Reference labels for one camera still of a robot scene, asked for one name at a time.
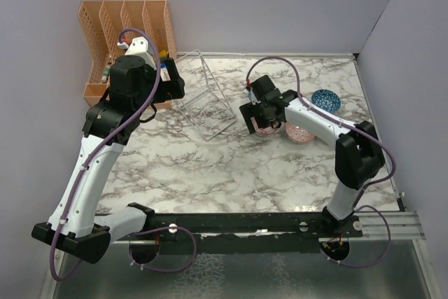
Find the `red patterned white bowl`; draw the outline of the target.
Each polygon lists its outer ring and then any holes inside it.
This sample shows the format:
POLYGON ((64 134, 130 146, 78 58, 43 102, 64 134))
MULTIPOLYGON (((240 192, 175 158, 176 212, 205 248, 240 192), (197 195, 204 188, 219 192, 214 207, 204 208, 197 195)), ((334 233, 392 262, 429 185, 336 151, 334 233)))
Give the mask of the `red patterned white bowl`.
POLYGON ((255 133, 259 134, 260 136, 270 136, 273 134, 276 134, 279 131, 279 128, 273 128, 273 127, 266 127, 266 128, 259 128, 258 126, 254 126, 255 133))

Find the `white wire dish rack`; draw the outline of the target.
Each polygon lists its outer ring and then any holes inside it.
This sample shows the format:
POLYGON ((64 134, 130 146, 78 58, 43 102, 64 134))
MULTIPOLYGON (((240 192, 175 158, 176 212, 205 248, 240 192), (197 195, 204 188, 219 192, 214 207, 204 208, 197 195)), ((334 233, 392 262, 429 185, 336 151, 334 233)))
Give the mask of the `white wire dish rack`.
POLYGON ((194 50, 176 61, 185 82, 185 95, 176 108, 195 131, 208 141, 237 121, 237 117, 200 50, 194 50))

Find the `pink patterned bowl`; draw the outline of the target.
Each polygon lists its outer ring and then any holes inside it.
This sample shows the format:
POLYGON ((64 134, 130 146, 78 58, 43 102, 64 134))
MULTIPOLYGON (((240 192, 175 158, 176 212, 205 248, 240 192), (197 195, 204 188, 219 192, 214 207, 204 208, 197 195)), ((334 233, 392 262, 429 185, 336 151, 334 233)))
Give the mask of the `pink patterned bowl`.
POLYGON ((305 144, 314 139, 314 135, 302 127, 298 127, 292 123, 285 124, 286 135, 291 141, 299 144, 305 144))

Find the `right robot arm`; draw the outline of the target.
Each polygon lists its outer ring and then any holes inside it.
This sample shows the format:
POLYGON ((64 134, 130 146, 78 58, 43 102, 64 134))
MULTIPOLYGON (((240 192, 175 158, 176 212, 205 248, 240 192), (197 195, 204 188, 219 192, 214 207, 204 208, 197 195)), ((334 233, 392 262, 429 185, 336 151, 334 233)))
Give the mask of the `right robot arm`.
POLYGON ((294 90, 280 92, 269 76, 246 82, 249 102, 239 107, 248 131, 290 123, 317 136, 335 150, 337 186, 322 211, 324 233, 336 237, 347 228, 361 188, 384 166, 375 127, 349 122, 314 106, 294 90))

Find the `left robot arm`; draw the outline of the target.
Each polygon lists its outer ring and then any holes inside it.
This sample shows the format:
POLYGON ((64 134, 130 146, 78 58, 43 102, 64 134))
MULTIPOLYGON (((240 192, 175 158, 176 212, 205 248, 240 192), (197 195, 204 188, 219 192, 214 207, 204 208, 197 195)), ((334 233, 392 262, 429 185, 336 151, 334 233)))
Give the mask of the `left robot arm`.
POLYGON ((95 264, 112 242, 132 233, 139 239, 154 233, 154 211, 136 202, 108 216, 97 216, 96 210, 111 169, 144 122, 143 111, 185 95, 175 61, 165 57, 162 65, 169 75, 166 81, 140 56, 115 60, 109 87, 86 113, 80 152, 64 195, 52 216, 34 226, 34 239, 95 264))

